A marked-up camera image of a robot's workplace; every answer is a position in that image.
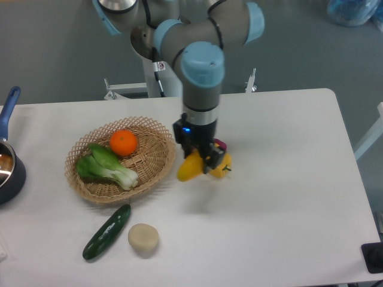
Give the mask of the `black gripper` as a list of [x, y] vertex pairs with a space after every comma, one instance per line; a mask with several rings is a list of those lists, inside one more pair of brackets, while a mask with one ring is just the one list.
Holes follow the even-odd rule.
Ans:
[[187, 121], [185, 112], [173, 123], [175, 140], [181, 145], [184, 158], [187, 158], [194, 149], [198, 150], [203, 158], [204, 174], [207, 174], [212, 167], [221, 164], [225, 155], [225, 151], [216, 147], [214, 143], [216, 126], [217, 120], [206, 125], [192, 124]]

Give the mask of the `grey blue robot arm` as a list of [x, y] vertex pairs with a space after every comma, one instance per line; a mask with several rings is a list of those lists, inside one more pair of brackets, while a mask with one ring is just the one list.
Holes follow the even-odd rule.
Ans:
[[214, 143], [225, 50], [261, 37], [265, 18], [252, 1], [207, 1], [207, 18], [181, 20], [178, 1], [94, 1], [93, 6], [113, 34], [142, 29], [140, 39], [152, 61], [166, 62], [183, 85], [183, 112], [174, 135], [185, 155], [197, 151], [203, 173], [223, 161]]

